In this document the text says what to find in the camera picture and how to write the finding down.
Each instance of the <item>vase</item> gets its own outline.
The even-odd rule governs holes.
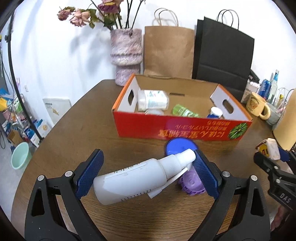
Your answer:
[[[142,30],[115,29],[111,34],[111,63],[116,65],[115,83],[124,86],[143,61]]]

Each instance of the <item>mug handle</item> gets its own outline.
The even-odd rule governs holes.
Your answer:
[[[270,108],[269,108],[269,106],[267,105],[267,103],[265,104],[264,109],[266,109],[266,114],[265,114],[265,115],[259,114],[259,117],[260,117],[262,120],[267,120],[267,119],[270,117]]]

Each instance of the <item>white spray bottle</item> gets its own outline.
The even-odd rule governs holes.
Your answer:
[[[194,151],[187,149],[160,160],[152,158],[98,176],[94,179],[96,197],[103,205],[128,200],[144,193],[153,198],[184,172],[190,170],[195,159]]]

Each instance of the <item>yellow mug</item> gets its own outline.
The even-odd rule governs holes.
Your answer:
[[[262,120],[267,120],[270,117],[270,108],[266,100],[255,92],[250,94],[246,109],[254,116],[259,116]]]

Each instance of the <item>red cardboard box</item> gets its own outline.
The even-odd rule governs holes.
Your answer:
[[[164,90],[169,94],[168,110],[161,115],[138,112],[139,90]],[[173,116],[181,104],[203,118]],[[220,119],[206,118],[211,107],[223,111]],[[131,75],[112,108],[118,135],[121,137],[239,140],[252,123],[246,109],[220,84],[172,77]]]

